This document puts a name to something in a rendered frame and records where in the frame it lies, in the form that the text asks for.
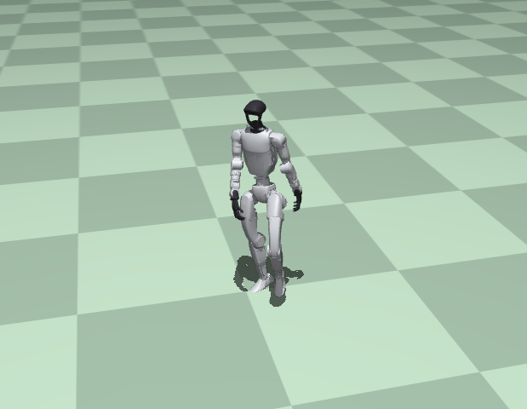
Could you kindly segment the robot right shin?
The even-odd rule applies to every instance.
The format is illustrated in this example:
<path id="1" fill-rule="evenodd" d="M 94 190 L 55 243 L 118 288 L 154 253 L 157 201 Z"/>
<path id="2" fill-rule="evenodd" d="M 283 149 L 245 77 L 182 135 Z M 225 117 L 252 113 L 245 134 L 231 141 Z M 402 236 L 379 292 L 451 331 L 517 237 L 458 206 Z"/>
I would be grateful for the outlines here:
<path id="1" fill-rule="evenodd" d="M 264 245 L 262 247 L 253 246 L 252 243 L 249 241 L 249 249 L 250 249 L 253 261 L 256 265 L 257 271 L 260 275 L 260 279 L 262 280 L 267 279 L 266 247 Z M 263 275 L 264 275 L 264 278 L 263 278 Z"/>

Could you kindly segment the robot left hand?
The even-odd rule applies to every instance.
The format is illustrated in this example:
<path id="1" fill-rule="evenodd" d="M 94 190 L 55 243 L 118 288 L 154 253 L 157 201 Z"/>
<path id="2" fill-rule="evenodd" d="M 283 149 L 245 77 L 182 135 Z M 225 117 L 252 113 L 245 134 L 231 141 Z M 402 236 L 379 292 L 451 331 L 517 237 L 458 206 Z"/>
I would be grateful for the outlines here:
<path id="1" fill-rule="evenodd" d="M 296 196 L 296 201 L 294 202 L 295 205 L 293 205 L 295 208 L 293 209 L 293 211 L 298 211 L 300 209 L 300 205 L 301 205 L 301 195 L 302 195 L 302 191 L 300 193 L 300 190 L 296 189 L 294 191 L 294 195 Z M 297 203 L 297 204 L 296 204 Z"/>

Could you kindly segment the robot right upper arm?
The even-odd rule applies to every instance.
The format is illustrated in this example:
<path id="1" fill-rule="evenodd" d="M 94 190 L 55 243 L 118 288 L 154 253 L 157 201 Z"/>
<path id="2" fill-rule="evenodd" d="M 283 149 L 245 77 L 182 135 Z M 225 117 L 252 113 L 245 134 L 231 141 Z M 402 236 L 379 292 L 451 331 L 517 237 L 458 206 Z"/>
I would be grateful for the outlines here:
<path id="1" fill-rule="evenodd" d="M 233 170 L 241 170 L 243 168 L 243 160 L 242 157 L 242 143 L 241 143 L 241 133 L 244 129 L 241 130 L 234 130 L 232 132 L 232 155 L 233 155 L 233 161 L 232 161 L 232 169 Z"/>

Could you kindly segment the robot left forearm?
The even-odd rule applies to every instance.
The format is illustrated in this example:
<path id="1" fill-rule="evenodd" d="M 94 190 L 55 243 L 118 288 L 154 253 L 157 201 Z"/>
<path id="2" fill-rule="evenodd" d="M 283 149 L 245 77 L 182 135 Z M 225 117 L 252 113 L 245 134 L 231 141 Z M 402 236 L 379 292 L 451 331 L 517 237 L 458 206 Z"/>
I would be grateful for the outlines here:
<path id="1" fill-rule="evenodd" d="M 300 193 L 301 193 L 301 185 L 300 185 L 299 180 L 298 180 L 298 178 L 296 176 L 296 171 L 295 171 L 295 168 L 292 165 L 292 163 L 289 163 L 289 170 L 290 170 L 291 173 L 287 173 L 285 175 L 286 175 L 286 177 L 289 180 L 289 184 L 290 184 L 291 188 L 293 189 L 293 193 L 295 193 L 294 191 L 296 189 L 300 190 Z"/>

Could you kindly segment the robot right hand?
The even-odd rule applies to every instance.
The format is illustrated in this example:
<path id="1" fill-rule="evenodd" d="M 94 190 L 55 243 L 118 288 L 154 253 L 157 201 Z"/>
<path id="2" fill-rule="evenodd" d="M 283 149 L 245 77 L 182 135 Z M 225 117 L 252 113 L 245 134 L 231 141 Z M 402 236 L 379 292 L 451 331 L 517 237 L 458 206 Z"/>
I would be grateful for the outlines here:
<path id="1" fill-rule="evenodd" d="M 239 211 L 241 211 L 243 213 L 243 210 L 238 206 L 238 191 L 237 190 L 234 190 L 232 192 L 232 195 L 233 197 L 230 198 L 230 200 L 232 201 L 232 209 L 233 209 L 233 213 L 234 213 L 234 216 L 238 219 L 238 220 L 244 220 L 245 217 L 242 217 L 239 213 Z"/>

